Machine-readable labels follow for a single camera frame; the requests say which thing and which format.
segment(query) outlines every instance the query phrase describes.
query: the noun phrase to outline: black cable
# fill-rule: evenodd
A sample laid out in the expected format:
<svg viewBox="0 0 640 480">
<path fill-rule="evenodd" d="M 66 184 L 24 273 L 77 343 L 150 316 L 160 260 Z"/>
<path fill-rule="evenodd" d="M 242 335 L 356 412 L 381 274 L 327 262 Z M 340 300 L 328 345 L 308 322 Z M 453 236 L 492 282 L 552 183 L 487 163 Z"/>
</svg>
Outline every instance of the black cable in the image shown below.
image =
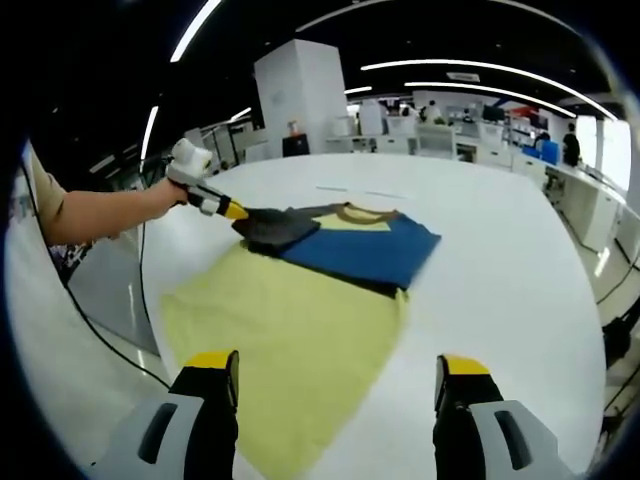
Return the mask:
<svg viewBox="0 0 640 480">
<path fill-rule="evenodd" d="M 625 380 L 625 382 L 622 384 L 622 386 L 620 387 L 620 390 L 618 390 L 616 392 L 616 394 L 613 396 L 613 398 L 611 400 L 609 400 L 609 403 L 607 403 L 607 406 L 604 407 L 605 412 L 609 409 L 609 407 L 611 405 L 613 405 L 613 402 L 616 401 L 616 399 L 620 396 L 620 394 L 624 391 L 625 388 L 627 388 L 627 386 L 631 383 L 631 381 L 633 380 L 633 378 L 638 374 L 638 372 L 640 372 L 640 364 L 638 364 L 638 366 L 636 367 L 636 369 L 633 371 L 633 373 L 629 376 L 629 378 L 627 378 Z"/>
<path fill-rule="evenodd" d="M 34 214 L 36 217 L 36 220 L 38 221 L 38 227 L 40 228 L 40 235 L 42 235 L 42 238 L 44 240 L 44 230 L 42 228 L 42 223 L 40 221 L 40 214 L 38 212 L 38 207 L 36 204 L 36 199 L 35 199 L 35 195 L 33 194 L 33 189 L 31 188 L 31 182 L 29 181 L 29 174 L 27 173 L 27 169 L 26 167 L 20 163 L 20 167 L 22 168 L 22 171 L 24 173 L 25 176 L 25 181 L 27 183 L 27 186 L 29 188 L 29 196 L 31 197 L 31 202 L 33 204 L 33 210 L 34 210 Z M 132 367 L 140 370 L 143 373 L 146 373 L 147 375 L 149 375 L 151 378 L 153 378 L 154 380 L 156 380 L 157 382 L 159 382 L 162 386 L 166 387 L 167 390 L 169 388 L 171 388 L 169 386 L 169 384 L 167 382 L 165 382 L 164 380 L 162 380 L 160 377 L 158 377 L 155 373 L 150 372 L 149 370 L 147 370 L 146 368 L 138 365 L 137 363 L 135 363 L 133 360 L 129 359 L 126 355 L 124 355 L 123 353 L 121 353 L 117 348 L 115 348 L 113 345 L 111 345 L 101 334 L 100 332 L 98 332 L 98 330 L 96 329 L 96 327 L 91 323 L 91 320 L 89 320 L 89 318 L 87 317 L 87 314 L 84 313 L 84 310 L 82 309 L 82 307 L 80 306 L 80 304 L 78 303 L 78 300 L 76 300 L 76 297 L 73 295 L 73 292 L 69 289 L 69 287 L 67 286 L 67 284 L 65 282 L 62 281 L 62 279 L 60 278 L 60 273 L 58 272 L 58 269 L 55 268 L 55 264 L 53 263 L 53 257 L 51 256 L 51 252 L 49 251 L 48 248 L 46 248 L 47 253 L 49 254 L 49 258 L 51 259 L 51 263 L 54 266 L 54 269 L 56 270 L 56 273 L 58 274 L 58 278 L 60 279 L 60 283 L 63 285 L 64 289 L 67 291 L 67 293 L 69 294 L 69 296 L 71 297 L 71 301 L 73 302 L 73 305 L 75 306 L 76 310 L 78 311 L 78 313 L 80 314 L 80 317 L 82 317 L 82 320 L 84 320 L 84 322 L 87 324 L 87 326 L 89 327 L 89 330 L 91 330 L 93 332 L 93 334 L 98 337 L 98 339 L 109 349 L 111 350 L 113 353 L 115 353 L 118 357 L 120 357 L 122 360 L 124 360 L 125 362 L 127 362 L 129 365 L 131 365 Z M 147 313 L 147 317 L 148 317 L 148 312 L 147 312 L 147 306 L 144 303 L 144 294 L 142 295 L 142 300 L 143 300 L 143 305 L 144 305 L 144 309 L 145 312 Z"/>
<path fill-rule="evenodd" d="M 638 251 L 638 254 L 636 255 L 636 258 L 633 262 L 631 262 L 631 265 L 629 266 L 629 270 L 627 270 L 627 273 L 624 274 L 624 276 L 622 277 L 622 279 L 611 289 L 607 292 L 607 294 L 602 297 L 600 300 L 598 300 L 596 302 L 596 305 L 600 305 L 602 302 L 604 302 L 607 298 L 609 298 L 611 296 L 611 294 L 613 292 L 615 292 L 620 285 L 622 285 L 625 280 L 627 279 L 627 277 L 631 274 L 631 272 L 633 271 L 633 267 L 635 266 L 635 264 L 638 262 L 638 260 L 640 260 L 640 251 Z"/>
</svg>

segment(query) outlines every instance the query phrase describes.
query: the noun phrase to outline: white pillar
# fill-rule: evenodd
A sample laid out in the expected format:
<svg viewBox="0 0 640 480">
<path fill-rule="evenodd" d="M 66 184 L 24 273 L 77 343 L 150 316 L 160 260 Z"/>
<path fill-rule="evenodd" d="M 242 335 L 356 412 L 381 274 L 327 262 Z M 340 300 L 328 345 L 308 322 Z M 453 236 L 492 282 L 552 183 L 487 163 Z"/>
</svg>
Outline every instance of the white pillar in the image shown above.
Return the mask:
<svg viewBox="0 0 640 480">
<path fill-rule="evenodd" d="M 307 134 L 311 153 L 329 151 L 331 122 L 347 115 L 338 49 L 292 40 L 258 60 L 255 77 L 271 156 L 282 156 L 282 139 L 293 120 Z"/>
</svg>

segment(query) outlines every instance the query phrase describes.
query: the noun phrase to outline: chair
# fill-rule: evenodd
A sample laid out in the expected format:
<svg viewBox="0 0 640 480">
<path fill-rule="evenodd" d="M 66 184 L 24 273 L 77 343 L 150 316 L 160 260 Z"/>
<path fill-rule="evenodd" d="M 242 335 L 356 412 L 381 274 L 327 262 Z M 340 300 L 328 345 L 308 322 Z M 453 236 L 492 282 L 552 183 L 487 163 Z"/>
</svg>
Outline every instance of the chair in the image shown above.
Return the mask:
<svg viewBox="0 0 640 480">
<path fill-rule="evenodd" d="M 417 151 L 421 157 L 455 160 L 456 134 L 444 125 L 419 124 L 416 126 Z"/>
</svg>

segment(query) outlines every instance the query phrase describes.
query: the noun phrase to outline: table surface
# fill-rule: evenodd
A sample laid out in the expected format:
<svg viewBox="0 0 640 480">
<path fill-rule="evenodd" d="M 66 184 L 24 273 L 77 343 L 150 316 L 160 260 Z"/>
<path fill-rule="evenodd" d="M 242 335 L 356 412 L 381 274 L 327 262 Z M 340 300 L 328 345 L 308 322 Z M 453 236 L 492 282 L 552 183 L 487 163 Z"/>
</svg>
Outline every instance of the table surface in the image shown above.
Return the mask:
<svg viewBox="0 0 640 480">
<path fill-rule="evenodd" d="M 351 201 L 398 209 L 442 235 L 411 286 L 395 352 L 305 478 L 435 479 L 435 365 L 445 352 L 483 362 L 503 396 L 521 401 L 557 436 L 568 466 L 588 468 L 604 407 L 598 312 L 565 227 L 528 179 L 424 157 L 336 154 L 242 165 L 210 183 L 251 207 Z M 173 377 L 179 369 L 159 299 L 240 238 L 228 220 L 188 206 L 146 228 L 144 291 Z M 243 466 L 239 457 L 236 468 Z M 260 478 L 245 470 L 238 478 Z"/>
</svg>

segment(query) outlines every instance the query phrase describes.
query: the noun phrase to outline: floor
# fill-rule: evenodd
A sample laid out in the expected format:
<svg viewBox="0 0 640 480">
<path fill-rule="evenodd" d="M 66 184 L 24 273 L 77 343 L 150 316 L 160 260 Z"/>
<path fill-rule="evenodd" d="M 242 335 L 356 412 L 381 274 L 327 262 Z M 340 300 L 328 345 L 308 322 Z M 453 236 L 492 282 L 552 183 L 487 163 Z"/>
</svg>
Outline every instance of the floor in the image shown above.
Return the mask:
<svg viewBox="0 0 640 480">
<path fill-rule="evenodd" d="M 594 297 L 602 298 L 626 273 L 628 263 L 615 244 L 609 246 L 608 253 L 595 254 L 581 247 L 575 238 L 573 240 L 591 280 Z M 634 270 L 620 288 L 599 306 L 602 324 L 608 323 L 616 315 L 623 313 L 635 300 L 638 292 L 640 292 L 640 272 Z M 164 368 L 157 356 L 98 328 L 105 338 L 123 354 L 166 380 Z M 73 457 L 79 464 L 88 466 L 100 458 L 107 447 L 111 431 L 136 404 L 150 396 L 161 395 L 166 389 L 148 375 L 116 358 L 98 342 L 86 326 L 82 325 L 78 329 L 78 335 L 82 335 L 83 342 L 86 343 L 86 350 L 94 352 L 94 357 L 105 357 L 103 361 L 108 363 L 108 370 L 105 370 L 103 376 L 94 378 L 90 384 L 85 384 L 85 390 L 92 390 L 83 392 L 82 398 L 87 400 L 84 402 L 87 404 L 77 406 L 80 412 L 67 406 L 66 410 L 72 411 L 63 412 L 67 416 L 59 423 L 60 428 L 64 429 L 64 432 L 60 432 L 61 435 L 66 436 L 68 442 L 74 443 Z M 608 372 L 607 401 L 615 395 L 639 362 L 640 336 L 634 339 L 629 355 Z M 635 396 L 638 385 L 640 383 L 632 384 L 631 388 L 626 389 L 609 411 L 614 412 L 615 409 L 624 408 Z"/>
</svg>

